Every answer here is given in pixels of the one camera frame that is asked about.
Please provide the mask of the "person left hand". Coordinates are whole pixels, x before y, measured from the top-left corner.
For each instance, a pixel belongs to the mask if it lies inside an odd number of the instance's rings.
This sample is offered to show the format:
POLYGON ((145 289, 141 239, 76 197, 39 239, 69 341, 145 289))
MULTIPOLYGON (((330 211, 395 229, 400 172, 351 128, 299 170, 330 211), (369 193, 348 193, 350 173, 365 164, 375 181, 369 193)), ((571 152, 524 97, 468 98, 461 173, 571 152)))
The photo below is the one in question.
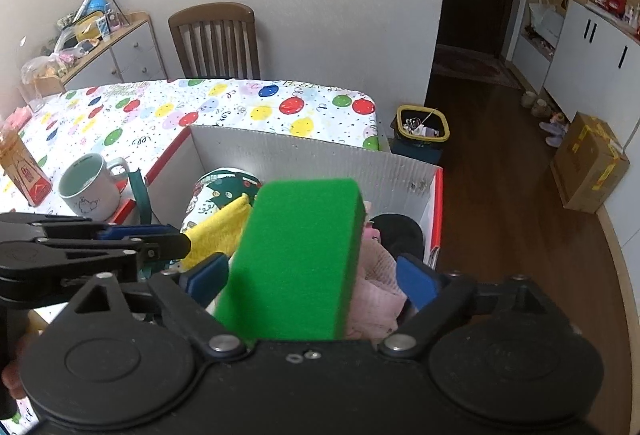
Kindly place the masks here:
POLYGON ((26 397, 20 374, 20 362, 22 360, 25 349, 35 340, 38 339, 40 333, 32 332, 23 335, 15 345, 15 358, 1 372, 2 384, 6 387, 9 395, 20 400, 26 397))

